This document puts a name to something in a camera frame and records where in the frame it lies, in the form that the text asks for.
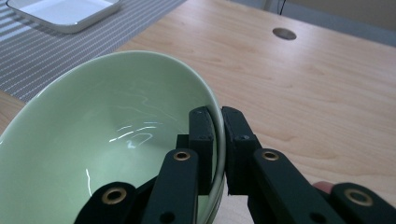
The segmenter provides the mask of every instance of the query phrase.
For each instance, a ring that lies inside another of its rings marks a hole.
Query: white dish
[[[120,0],[8,0],[7,5],[28,20],[72,34],[117,11]]]

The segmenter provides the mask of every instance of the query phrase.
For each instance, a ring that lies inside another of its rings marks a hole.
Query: wooden table
[[[289,41],[273,35],[285,27]],[[172,55],[311,182],[354,182],[396,205],[396,49],[224,0],[189,0],[118,49]],[[0,94],[0,132],[23,103]],[[226,197],[215,223],[249,223]]]

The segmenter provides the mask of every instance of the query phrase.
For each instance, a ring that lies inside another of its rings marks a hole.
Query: ceramic bowl
[[[90,196],[159,173],[189,112],[207,106],[216,130],[214,184],[198,200],[211,221],[222,193],[223,121],[213,92],[186,64],[147,51],[89,61],[40,92],[0,137],[0,223],[73,223]]]

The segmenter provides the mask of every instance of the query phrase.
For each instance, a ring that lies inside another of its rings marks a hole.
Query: striped placemat
[[[17,16],[0,0],[0,90],[31,100],[66,71],[113,52],[186,0],[122,0],[118,12],[73,35]]]

